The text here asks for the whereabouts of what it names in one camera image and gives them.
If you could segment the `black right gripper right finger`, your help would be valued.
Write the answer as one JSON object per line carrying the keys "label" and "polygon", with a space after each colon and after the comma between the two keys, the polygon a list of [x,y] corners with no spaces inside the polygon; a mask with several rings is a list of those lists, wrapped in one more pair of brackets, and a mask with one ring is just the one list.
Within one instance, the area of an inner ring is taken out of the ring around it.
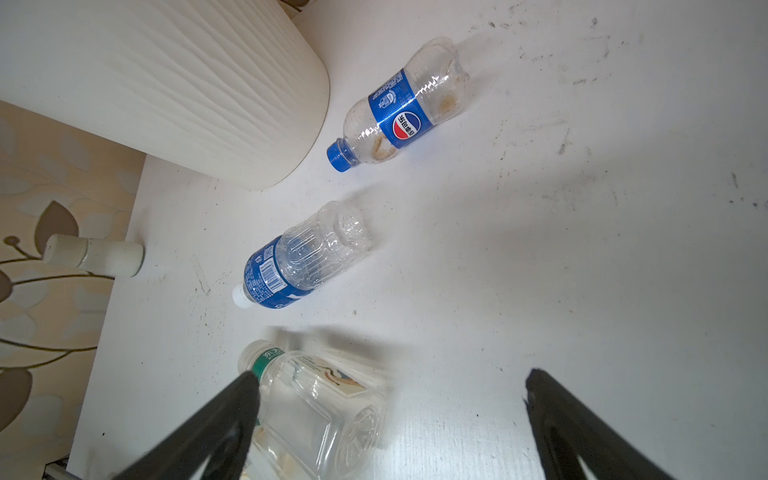
{"label": "black right gripper right finger", "polygon": [[569,390],[542,369],[530,371],[525,400],[547,479],[668,479]]}

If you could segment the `white ribbed trash bin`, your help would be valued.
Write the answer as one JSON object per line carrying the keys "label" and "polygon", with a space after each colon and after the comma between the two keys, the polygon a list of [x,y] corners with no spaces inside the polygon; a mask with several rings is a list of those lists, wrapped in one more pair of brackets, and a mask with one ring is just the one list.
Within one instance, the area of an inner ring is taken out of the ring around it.
{"label": "white ribbed trash bin", "polygon": [[275,1],[5,1],[1,97],[262,190],[310,152],[330,82]]}

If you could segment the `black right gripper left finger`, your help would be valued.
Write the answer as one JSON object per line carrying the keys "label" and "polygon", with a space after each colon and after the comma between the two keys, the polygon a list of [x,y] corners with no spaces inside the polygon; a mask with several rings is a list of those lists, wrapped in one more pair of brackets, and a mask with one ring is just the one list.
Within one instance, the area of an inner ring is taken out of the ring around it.
{"label": "black right gripper left finger", "polygon": [[119,479],[237,479],[244,468],[260,407],[259,380],[240,374]]}

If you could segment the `clear bottle blue cap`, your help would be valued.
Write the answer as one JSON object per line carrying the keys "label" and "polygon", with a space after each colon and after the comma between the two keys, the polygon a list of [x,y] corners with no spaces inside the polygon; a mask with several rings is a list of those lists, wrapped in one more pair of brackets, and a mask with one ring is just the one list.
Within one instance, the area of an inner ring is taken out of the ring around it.
{"label": "clear bottle blue cap", "polygon": [[469,80],[451,39],[425,43],[402,69],[350,108],[342,136],[327,149],[329,163],[345,172],[390,160],[461,111]]}

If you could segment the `clear bottle green neck band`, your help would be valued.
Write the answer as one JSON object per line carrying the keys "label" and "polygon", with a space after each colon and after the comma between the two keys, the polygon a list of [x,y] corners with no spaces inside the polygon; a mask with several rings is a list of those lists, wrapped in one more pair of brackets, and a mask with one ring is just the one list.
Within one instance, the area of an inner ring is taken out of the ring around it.
{"label": "clear bottle green neck band", "polygon": [[359,479],[377,447],[382,393],[326,359],[256,340],[238,371],[259,381],[252,465],[277,479]]}

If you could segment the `clear bottle blue label middle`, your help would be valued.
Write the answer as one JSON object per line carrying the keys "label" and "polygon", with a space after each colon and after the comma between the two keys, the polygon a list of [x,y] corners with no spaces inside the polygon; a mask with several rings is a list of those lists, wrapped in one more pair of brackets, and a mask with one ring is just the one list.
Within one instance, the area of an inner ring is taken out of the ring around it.
{"label": "clear bottle blue label middle", "polygon": [[282,309],[348,270],[372,236],[355,206],[332,201],[254,252],[232,291],[236,306]]}

